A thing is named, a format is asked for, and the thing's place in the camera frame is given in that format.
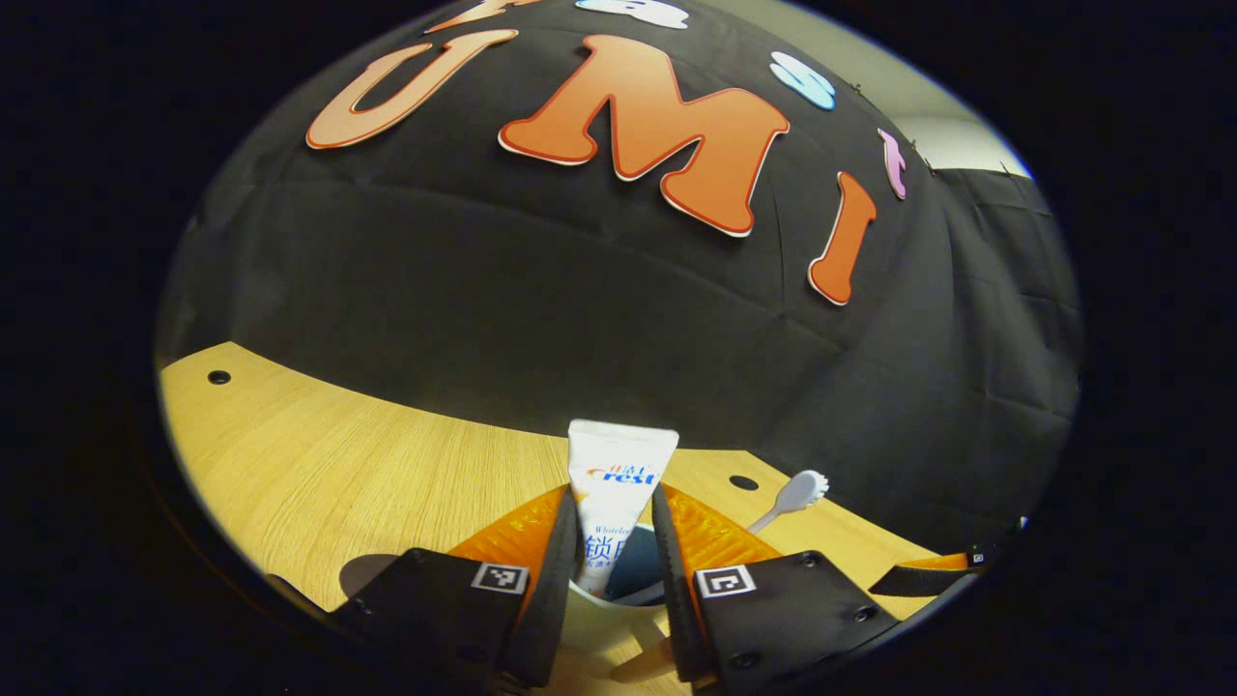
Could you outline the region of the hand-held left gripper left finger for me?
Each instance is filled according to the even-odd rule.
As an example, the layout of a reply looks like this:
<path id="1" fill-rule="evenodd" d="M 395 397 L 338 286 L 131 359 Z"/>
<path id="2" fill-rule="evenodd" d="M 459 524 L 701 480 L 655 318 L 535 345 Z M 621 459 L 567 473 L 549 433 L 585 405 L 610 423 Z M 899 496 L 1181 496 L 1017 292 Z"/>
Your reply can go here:
<path id="1" fill-rule="evenodd" d="M 409 549 L 329 626 L 417 690 L 531 690 L 550 680 L 579 540 L 562 485 L 449 553 Z"/>

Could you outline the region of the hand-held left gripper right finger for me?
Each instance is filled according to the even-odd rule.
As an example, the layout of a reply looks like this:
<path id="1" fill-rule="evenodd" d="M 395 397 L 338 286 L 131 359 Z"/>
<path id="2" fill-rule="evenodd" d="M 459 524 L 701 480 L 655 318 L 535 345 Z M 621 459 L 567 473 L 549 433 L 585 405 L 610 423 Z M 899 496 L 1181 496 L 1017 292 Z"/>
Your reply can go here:
<path id="1" fill-rule="evenodd" d="M 694 690 L 799 690 L 901 626 L 823 553 L 783 554 L 670 485 L 652 523 L 669 653 Z"/>

